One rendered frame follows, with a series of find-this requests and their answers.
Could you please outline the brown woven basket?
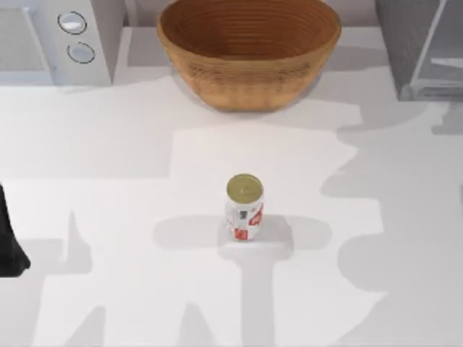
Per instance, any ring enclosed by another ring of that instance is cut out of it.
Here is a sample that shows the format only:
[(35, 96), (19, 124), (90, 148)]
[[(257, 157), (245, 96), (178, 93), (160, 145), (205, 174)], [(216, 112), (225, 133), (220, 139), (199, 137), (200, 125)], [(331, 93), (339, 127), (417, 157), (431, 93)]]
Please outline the brown woven basket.
[(315, 81), (341, 35), (323, 0), (174, 0), (157, 33), (179, 76), (208, 106), (275, 111)]

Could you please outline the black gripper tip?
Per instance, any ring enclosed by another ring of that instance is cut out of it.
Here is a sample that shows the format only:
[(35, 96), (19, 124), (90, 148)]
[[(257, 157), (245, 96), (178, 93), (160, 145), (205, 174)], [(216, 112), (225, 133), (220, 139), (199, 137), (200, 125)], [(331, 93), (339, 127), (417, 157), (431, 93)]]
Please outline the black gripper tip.
[(29, 257), (14, 235), (4, 188), (0, 184), (0, 278), (20, 277), (30, 266)]

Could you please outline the pale microwave oven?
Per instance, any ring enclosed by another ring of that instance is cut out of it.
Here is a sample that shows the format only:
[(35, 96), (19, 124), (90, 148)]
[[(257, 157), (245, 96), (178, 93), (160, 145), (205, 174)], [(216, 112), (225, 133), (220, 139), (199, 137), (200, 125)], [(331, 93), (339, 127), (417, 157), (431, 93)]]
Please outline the pale microwave oven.
[[(60, 29), (57, 17), (78, 12), (81, 35)], [(0, 86), (108, 86), (113, 82), (127, 8), (124, 0), (0, 0)], [(87, 43), (89, 64), (73, 62), (67, 46)]]

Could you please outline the round grey microwave knob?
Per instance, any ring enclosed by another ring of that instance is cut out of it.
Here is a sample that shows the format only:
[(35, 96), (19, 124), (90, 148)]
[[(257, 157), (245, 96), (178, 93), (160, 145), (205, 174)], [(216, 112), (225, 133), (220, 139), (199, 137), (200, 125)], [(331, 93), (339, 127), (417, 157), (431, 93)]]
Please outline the round grey microwave knob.
[(60, 29), (70, 35), (81, 35), (88, 26), (86, 19), (78, 12), (59, 14), (57, 22)]
[(78, 64), (89, 64), (95, 59), (95, 51), (87, 43), (78, 42), (67, 46), (67, 55)]

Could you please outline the red and white can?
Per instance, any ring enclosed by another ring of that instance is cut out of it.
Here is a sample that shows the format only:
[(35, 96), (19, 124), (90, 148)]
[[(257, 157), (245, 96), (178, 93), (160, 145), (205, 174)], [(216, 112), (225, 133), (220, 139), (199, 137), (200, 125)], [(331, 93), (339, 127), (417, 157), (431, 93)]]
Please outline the red and white can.
[(226, 230), (236, 241), (253, 240), (263, 219), (264, 188), (252, 174), (239, 173), (226, 185)]

